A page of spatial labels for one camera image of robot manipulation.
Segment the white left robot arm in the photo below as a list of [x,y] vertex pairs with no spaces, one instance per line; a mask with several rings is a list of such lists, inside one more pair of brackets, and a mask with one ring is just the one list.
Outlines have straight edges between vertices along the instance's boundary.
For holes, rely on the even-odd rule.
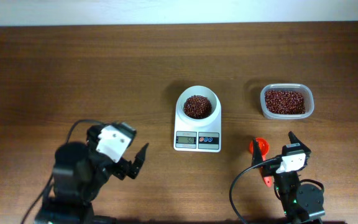
[[66,139],[55,152],[48,184],[39,195],[42,206],[35,223],[117,223],[117,219],[96,215],[92,202],[110,177],[136,179],[144,165],[148,145],[133,161],[123,157],[137,131],[128,124],[92,120],[85,142]]

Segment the red plastic measuring scoop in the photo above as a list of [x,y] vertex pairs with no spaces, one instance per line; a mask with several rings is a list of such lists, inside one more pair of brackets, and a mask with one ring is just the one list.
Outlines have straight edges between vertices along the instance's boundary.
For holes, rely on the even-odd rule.
[[[270,146],[269,146],[268,142],[264,138],[256,138],[256,141],[258,142],[259,149],[261,151],[262,160],[265,161],[266,160],[266,155],[269,152]],[[250,144],[249,144],[249,152],[251,154],[253,154],[253,152],[254,152],[254,143],[253,143],[253,141],[251,141]],[[273,181],[272,181],[272,178],[270,176],[263,177],[263,179],[264,179],[264,182],[265,182],[267,187],[272,186]]]

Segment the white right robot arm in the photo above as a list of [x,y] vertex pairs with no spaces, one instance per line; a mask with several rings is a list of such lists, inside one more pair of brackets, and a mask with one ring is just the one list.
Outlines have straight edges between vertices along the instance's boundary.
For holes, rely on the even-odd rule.
[[293,132],[288,137],[290,143],[282,147],[282,153],[262,166],[262,176],[273,178],[286,223],[321,223],[325,215],[324,185],[316,180],[301,180],[298,175],[308,165],[311,150]]

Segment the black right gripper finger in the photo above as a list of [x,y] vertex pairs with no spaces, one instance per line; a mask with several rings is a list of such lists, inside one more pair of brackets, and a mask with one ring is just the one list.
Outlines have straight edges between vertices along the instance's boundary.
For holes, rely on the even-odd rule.
[[252,140],[252,166],[259,165],[264,161],[262,151],[260,149],[260,142],[260,138],[253,138]]
[[292,144],[299,143],[300,146],[302,147],[302,149],[303,149],[305,152],[309,152],[309,151],[310,151],[310,149],[309,149],[305,144],[303,144],[303,143],[295,136],[295,134],[294,134],[292,131],[290,131],[290,132],[288,133],[288,137],[289,137],[289,140],[290,140],[290,142],[291,142]]

